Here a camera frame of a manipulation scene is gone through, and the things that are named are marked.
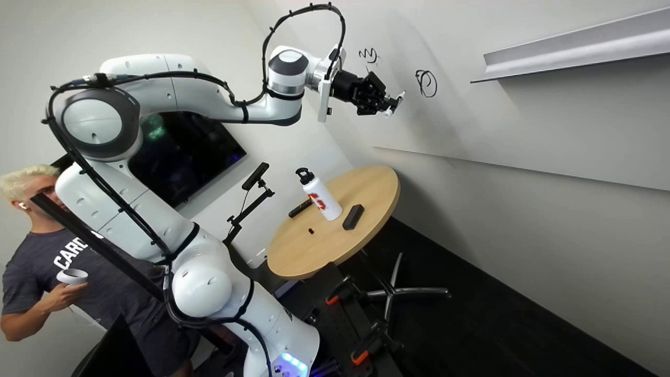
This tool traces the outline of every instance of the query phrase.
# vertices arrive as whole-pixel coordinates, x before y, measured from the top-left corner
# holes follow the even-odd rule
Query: floor
[[[402,285],[445,285],[452,294],[452,300],[398,302],[389,328],[404,344],[393,353],[404,375],[651,375],[398,219],[385,227],[369,252],[342,265],[342,273],[351,275],[361,286],[377,286],[371,271],[385,279],[398,252],[404,252]],[[381,317],[379,304],[362,302],[362,308],[371,321]]]

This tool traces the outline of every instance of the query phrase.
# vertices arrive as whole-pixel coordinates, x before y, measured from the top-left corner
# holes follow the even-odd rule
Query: wooden table top
[[[290,217],[269,246],[269,268],[283,279],[309,279],[326,263],[342,263],[359,254],[389,219],[398,205],[398,173],[388,166],[350,170],[328,182],[342,213],[328,222],[311,205]],[[361,204],[365,211],[357,229],[342,222]]]

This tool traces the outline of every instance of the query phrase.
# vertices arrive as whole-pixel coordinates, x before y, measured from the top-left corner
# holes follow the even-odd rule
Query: man
[[[37,193],[64,208],[54,194],[58,170],[35,166],[0,177],[0,193],[30,217],[30,234],[16,246],[2,277],[0,326],[8,342],[37,333],[52,312],[72,304],[104,328],[123,317],[155,377],[191,375],[189,355],[200,342],[197,330],[182,330],[165,315],[165,305],[141,285],[89,249],[72,230],[37,208]],[[149,273],[149,261],[129,257],[139,271]],[[89,280],[64,285],[57,275],[82,268]]]

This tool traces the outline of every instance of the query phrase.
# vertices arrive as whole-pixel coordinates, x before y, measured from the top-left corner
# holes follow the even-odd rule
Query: white wall
[[[50,85],[93,73],[111,56],[143,53],[182,53],[204,61],[211,73],[228,79],[237,98],[259,89],[259,46],[270,20],[251,19],[239,0],[145,0],[145,1],[12,1],[0,0],[0,171],[64,154],[49,128],[40,123]],[[274,229],[302,200],[293,170],[311,166],[324,177],[350,167],[312,105],[292,128],[226,126],[249,151],[241,167],[205,190],[197,200],[209,205],[196,219],[226,234],[226,217],[239,211],[245,173],[269,162],[265,176],[277,193],[244,227],[239,249],[249,263],[259,263]],[[4,271],[28,230],[22,213],[0,211],[0,265]],[[66,377],[100,333],[87,321],[64,312],[49,326],[22,344],[0,339],[0,375]]]
[[[258,19],[269,6],[251,1]],[[277,1],[277,9],[304,0]],[[484,55],[670,6],[668,0],[337,0],[350,61],[407,91],[393,117],[328,129],[355,166],[389,164],[401,219],[573,322],[670,375],[670,68],[619,62],[472,83]],[[333,39],[319,28],[306,44]],[[359,56],[376,49],[377,62]],[[432,68],[423,98],[417,68]]]

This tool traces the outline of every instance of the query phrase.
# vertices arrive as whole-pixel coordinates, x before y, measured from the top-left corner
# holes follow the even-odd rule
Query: gray t-shirt
[[[126,260],[149,277],[149,261]],[[2,315],[30,310],[45,290],[58,285],[57,275],[66,268],[89,273],[89,289],[75,304],[104,328],[123,317],[132,333],[143,338],[165,315],[160,300],[68,229],[49,234],[30,232],[23,238],[2,277]]]

